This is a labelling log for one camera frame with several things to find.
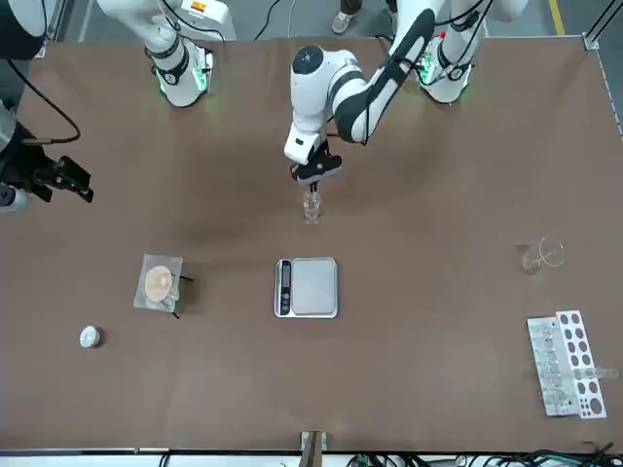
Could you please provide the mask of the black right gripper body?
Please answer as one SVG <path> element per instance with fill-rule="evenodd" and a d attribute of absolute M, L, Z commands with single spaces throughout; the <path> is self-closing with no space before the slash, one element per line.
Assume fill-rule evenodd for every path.
<path fill-rule="evenodd" d="M 33 183 L 46 184 L 38 179 L 37 173 L 50 172 L 55 162 L 46 155 L 42 146 L 22 142 L 32 136 L 27 128 L 17 123 L 11 140 L 1 152 L 1 183 L 30 194 Z"/>

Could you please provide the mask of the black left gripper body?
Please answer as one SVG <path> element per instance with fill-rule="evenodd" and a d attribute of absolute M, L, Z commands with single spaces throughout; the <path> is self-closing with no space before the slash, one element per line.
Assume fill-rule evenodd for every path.
<path fill-rule="evenodd" d="M 333 155 L 330 152 L 329 142 L 325 140 L 311 153 L 307 164 L 295 163 L 290 167 L 290 172 L 292 178 L 299 184 L 315 184 L 337 174 L 342 167 L 342 157 Z"/>

